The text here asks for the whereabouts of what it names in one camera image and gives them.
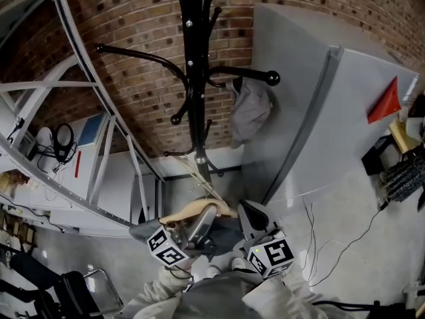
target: yellow object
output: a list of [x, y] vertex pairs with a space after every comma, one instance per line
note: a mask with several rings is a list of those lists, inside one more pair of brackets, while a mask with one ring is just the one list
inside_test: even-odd
[[390, 131], [402, 154], [416, 148], [420, 144], [420, 142], [414, 138], [407, 136], [406, 124], [400, 122], [398, 118], [393, 120], [390, 124]]
[[238, 213], [233, 209], [230, 209], [224, 202], [221, 202], [217, 199], [198, 199], [188, 204], [177, 214], [172, 214], [170, 216], [159, 219], [159, 222], [161, 222], [163, 225], [166, 225], [168, 222], [178, 222], [184, 219], [188, 219], [189, 217], [201, 214], [202, 210], [204, 210], [204, 208], [210, 204], [216, 206], [217, 214], [231, 216], [237, 219]]

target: blue book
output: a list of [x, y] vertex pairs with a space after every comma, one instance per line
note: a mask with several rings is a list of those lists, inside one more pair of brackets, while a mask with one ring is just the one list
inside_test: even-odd
[[87, 118], [87, 121], [82, 129], [78, 147], [94, 146], [98, 142], [100, 131], [105, 124], [106, 114], [97, 114]]

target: coat rack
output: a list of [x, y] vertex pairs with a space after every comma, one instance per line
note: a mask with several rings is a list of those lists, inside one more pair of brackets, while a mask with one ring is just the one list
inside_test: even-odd
[[175, 64], [160, 56], [120, 49], [104, 44], [98, 44], [96, 47], [99, 53], [116, 53], [158, 62], [168, 68], [183, 82], [186, 90], [186, 99], [178, 113], [172, 115], [170, 121], [173, 125], [180, 124], [181, 118], [187, 112], [192, 147], [185, 152], [164, 152], [164, 155], [184, 156], [196, 151], [195, 161], [199, 173], [207, 182], [211, 182], [209, 167], [215, 171], [218, 169], [211, 163], [205, 152], [205, 140], [212, 124], [212, 121], [208, 120], [205, 128], [205, 84], [209, 83], [212, 86], [224, 87], [224, 83], [217, 83], [211, 80], [211, 76], [217, 73], [233, 74], [236, 76], [262, 80], [270, 86], [275, 86], [280, 81], [280, 76], [276, 71], [261, 72], [247, 68], [228, 66], [209, 68], [209, 38], [218, 15], [221, 13], [221, 8], [216, 7], [214, 9], [214, 14], [210, 18], [212, 1], [213, 0], [179, 0], [183, 22], [186, 74]]

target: chair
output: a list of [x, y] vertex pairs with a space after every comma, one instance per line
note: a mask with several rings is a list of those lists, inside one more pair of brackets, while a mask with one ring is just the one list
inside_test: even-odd
[[[10, 265], [13, 270], [33, 283], [38, 289], [23, 290], [22, 288], [14, 287], [4, 280], [0, 280], [0, 292], [6, 292], [26, 303], [33, 301], [37, 316], [31, 318], [102, 319], [104, 314], [118, 312], [123, 307], [123, 302], [104, 270], [95, 270], [87, 276], [83, 276], [76, 271], [58, 275], [27, 253], [16, 253], [13, 255]], [[102, 273], [106, 278], [116, 297], [117, 308], [110, 308], [103, 312], [99, 310], [85, 281], [85, 277], [96, 273]], [[55, 303], [52, 296], [46, 291], [52, 287], [58, 297], [59, 303]]]

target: gray cap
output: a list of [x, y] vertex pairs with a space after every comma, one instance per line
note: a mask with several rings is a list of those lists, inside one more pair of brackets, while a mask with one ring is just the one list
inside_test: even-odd
[[243, 78], [240, 92], [236, 91], [233, 80], [226, 87], [235, 95], [232, 113], [232, 148], [236, 149], [251, 139], [270, 115], [272, 104], [268, 98], [265, 82]]

